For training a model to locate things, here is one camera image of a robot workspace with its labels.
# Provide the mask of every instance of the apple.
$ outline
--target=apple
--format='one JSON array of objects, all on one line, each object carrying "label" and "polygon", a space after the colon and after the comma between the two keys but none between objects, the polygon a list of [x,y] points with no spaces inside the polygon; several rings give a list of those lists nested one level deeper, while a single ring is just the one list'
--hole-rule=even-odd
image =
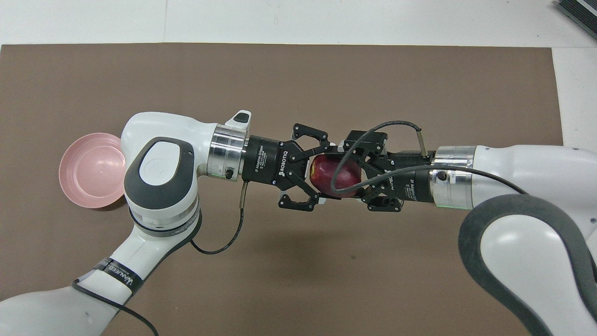
[{"label": "apple", "polygon": [[[352,197],[356,194],[351,191],[346,194],[335,194],[332,192],[330,183],[332,176],[338,168],[340,158],[329,157],[324,154],[317,155],[311,163],[309,170],[309,180],[315,188],[324,194],[334,197]],[[347,161],[340,169],[338,177],[336,178],[336,189],[342,189],[355,185],[361,181],[361,168],[354,161]]]}]

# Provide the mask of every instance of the pink bowl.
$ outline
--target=pink bowl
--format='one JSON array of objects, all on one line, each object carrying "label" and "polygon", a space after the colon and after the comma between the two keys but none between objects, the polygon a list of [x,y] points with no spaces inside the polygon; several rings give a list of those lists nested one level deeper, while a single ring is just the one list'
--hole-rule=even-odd
[{"label": "pink bowl", "polygon": [[60,161],[58,177],[69,200],[97,209],[124,195],[125,170],[120,139],[112,134],[92,133],[68,147]]}]

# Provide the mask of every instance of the robotic arm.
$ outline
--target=robotic arm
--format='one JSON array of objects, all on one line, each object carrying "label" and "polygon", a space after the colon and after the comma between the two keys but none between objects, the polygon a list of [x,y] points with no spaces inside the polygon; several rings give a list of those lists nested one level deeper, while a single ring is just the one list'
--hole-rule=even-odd
[{"label": "robotic arm", "polygon": [[[381,132],[351,131],[335,145],[327,133],[296,124],[288,141],[248,138],[250,119],[248,111],[224,125],[158,112],[133,116],[122,134],[125,197],[134,221],[130,236],[79,278],[75,287],[83,292],[66,287],[0,303],[0,335],[100,335],[116,307],[199,230],[198,176],[242,176],[245,183],[275,186],[285,209],[313,211],[326,199],[339,199],[305,182],[316,155],[363,169],[370,180],[366,188],[355,188],[353,198],[369,211],[399,212],[405,201],[472,210],[458,245],[477,283],[533,335],[597,335],[595,264],[585,243],[597,227],[594,153],[559,146],[427,151],[416,126],[420,149],[393,153]],[[296,142],[301,136],[319,145],[303,150]],[[517,195],[513,184],[532,196]],[[290,199],[285,191],[292,187],[308,200]]]}]

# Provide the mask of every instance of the black strap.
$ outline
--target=black strap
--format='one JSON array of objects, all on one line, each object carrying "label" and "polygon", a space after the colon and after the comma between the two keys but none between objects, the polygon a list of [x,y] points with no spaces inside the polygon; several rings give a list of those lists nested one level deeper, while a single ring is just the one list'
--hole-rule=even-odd
[{"label": "black strap", "polygon": [[143,279],[137,273],[112,258],[104,258],[93,269],[111,275],[114,279],[128,287],[133,292],[133,295],[143,286]]}]

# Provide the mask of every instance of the black cable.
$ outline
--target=black cable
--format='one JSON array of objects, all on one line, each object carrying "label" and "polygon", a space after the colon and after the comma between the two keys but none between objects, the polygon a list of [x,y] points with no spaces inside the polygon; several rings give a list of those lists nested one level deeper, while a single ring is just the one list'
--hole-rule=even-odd
[{"label": "black cable", "polygon": [[191,240],[190,243],[191,245],[193,245],[193,247],[195,249],[197,249],[197,251],[203,253],[203,254],[208,254],[208,255],[214,255],[214,254],[218,254],[224,250],[226,250],[227,248],[230,247],[230,245],[232,245],[232,243],[234,243],[234,241],[236,240],[236,238],[238,237],[238,234],[241,232],[241,228],[242,228],[242,222],[245,219],[245,211],[243,208],[241,208],[241,218],[238,221],[238,228],[236,229],[236,233],[234,234],[234,236],[232,237],[232,239],[230,239],[230,241],[228,242],[228,244],[224,245],[224,247],[217,249],[215,251],[206,251],[203,250],[202,248],[200,248],[199,246],[197,246],[197,244],[195,243],[195,241]]},{"label": "black cable", "polygon": [[87,295],[91,296],[94,299],[97,299],[97,300],[99,300],[99,301],[101,301],[103,303],[109,304],[110,306],[112,306],[114,308],[117,308],[117,309],[120,309],[122,311],[125,311],[125,312],[129,313],[133,317],[136,317],[138,320],[140,320],[141,322],[145,323],[145,325],[147,327],[149,327],[149,329],[151,329],[151,331],[153,333],[153,336],[159,336],[158,330],[145,317],[141,316],[136,311],[134,311],[134,310],[132,310],[130,308],[127,308],[126,306],[123,306],[120,303],[116,303],[116,302],[114,302],[112,300],[109,300],[109,299],[107,299],[107,298],[105,298],[105,297],[103,297],[101,295],[98,295],[98,294],[96,294],[96,293],[88,290],[87,288],[83,288],[83,287],[79,286],[79,282],[80,282],[79,279],[75,279],[70,284],[70,286],[72,288],[76,289],[77,291],[82,292],[83,294],[87,294]]},{"label": "black cable", "polygon": [[332,180],[330,182],[330,187],[332,189],[332,191],[336,194],[344,194],[344,193],[349,193],[351,191],[357,190],[358,188],[362,188],[366,185],[371,185],[371,184],[375,184],[377,182],[383,181],[389,177],[393,177],[402,173],[410,173],[410,172],[416,172],[416,171],[420,171],[420,170],[456,170],[456,171],[460,171],[460,172],[467,172],[467,173],[473,173],[476,175],[480,175],[480,176],[484,176],[486,178],[490,178],[493,179],[497,182],[500,182],[502,184],[507,185],[508,187],[514,189],[516,192],[520,193],[520,194],[528,194],[526,191],[524,191],[522,188],[520,188],[519,186],[515,185],[514,183],[501,178],[497,175],[493,175],[491,173],[488,172],[484,172],[482,170],[477,170],[477,169],[472,169],[472,168],[465,168],[465,167],[454,167],[454,166],[429,166],[429,165],[424,165],[424,166],[413,166],[413,167],[406,167],[406,168],[401,168],[401,169],[396,169],[393,170],[391,172],[387,172],[378,176],[375,176],[373,178],[367,179],[366,181],[357,183],[355,185],[351,185],[350,187],[346,187],[346,188],[342,188],[342,189],[336,189],[336,178],[338,177],[338,173],[340,173],[340,169],[342,168],[342,166],[344,166],[344,164],[347,162],[348,158],[350,157],[350,155],[353,153],[353,151],[355,150],[355,148],[363,141],[363,139],[365,139],[366,136],[368,136],[369,134],[371,134],[372,132],[382,128],[382,127],[386,127],[389,125],[406,125],[406,126],[410,126],[412,128],[414,128],[415,131],[420,132],[421,128],[419,128],[417,125],[409,122],[409,121],[402,121],[402,120],[395,120],[395,121],[387,121],[385,123],[379,124],[375,127],[373,127],[372,129],[368,130],[367,132],[363,133],[363,135],[361,135],[356,141],[355,143],[352,144],[352,146],[346,151],[345,155],[342,156],[342,159],[340,160],[340,163],[338,164],[338,167],[336,167],[336,170],[334,171],[334,174],[332,175]]}]

